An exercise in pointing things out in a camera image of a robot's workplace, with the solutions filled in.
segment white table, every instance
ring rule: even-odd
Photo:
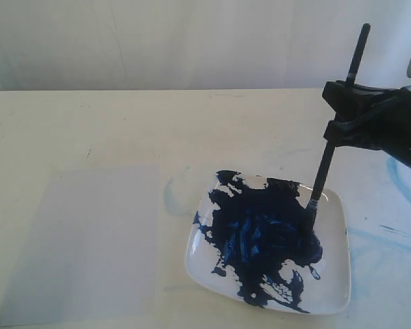
[[[184,271],[192,214],[210,175],[235,169],[311,184],[333,115],[319,89],[0,92],[0,303],[50,178],[157,162],[149,313],[46,328],[411,328],[411,203],[383,152],[338,149],[326,184],[342,197],[349,228],[353,286],[343,313],[254,308]]]

